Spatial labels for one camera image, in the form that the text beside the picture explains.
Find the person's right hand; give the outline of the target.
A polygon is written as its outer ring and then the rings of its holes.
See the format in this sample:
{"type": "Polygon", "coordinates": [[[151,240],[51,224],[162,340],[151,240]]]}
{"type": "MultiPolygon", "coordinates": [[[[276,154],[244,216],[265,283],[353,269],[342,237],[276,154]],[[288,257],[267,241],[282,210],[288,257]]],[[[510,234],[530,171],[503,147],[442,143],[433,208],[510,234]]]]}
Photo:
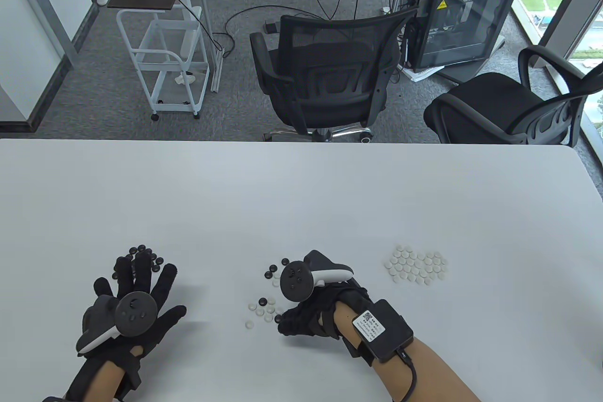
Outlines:
{"type": "Polygon", "coordinates": [[[338,340],[342,336],[334,320],[338,302],[356,314],[373,304],[367,290],[356,283],[330,283],[315,287],[308,299],[281,315],[278,332],[284,336],[320,336],[338,340]]]}

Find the person's left hand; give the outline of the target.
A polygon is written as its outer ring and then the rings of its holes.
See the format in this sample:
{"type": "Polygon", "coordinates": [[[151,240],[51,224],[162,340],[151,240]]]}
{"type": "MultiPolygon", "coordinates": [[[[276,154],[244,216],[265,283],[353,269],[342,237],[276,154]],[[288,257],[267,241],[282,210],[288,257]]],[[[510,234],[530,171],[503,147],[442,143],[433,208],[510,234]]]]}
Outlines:
{"type": "Polygon", "coordinates": [[[158,279],[152,283],[154,268],[157,264],[151,255],[140,251],[135,257],[116,260],[116,294],[105,278],[93,284],[97,298],[84,312],[82,334],[76,344],[77,354],[85,362],[70,388],[74,399],[84,398],[92,388],[93,379],[107,364],[123,372],[113,398],[122,400],[136,390],[141,383],[141,360],[186,315],[187,308],[183,305],[160,314],[178,270],[171,263],[160,265],[158,279]]]}

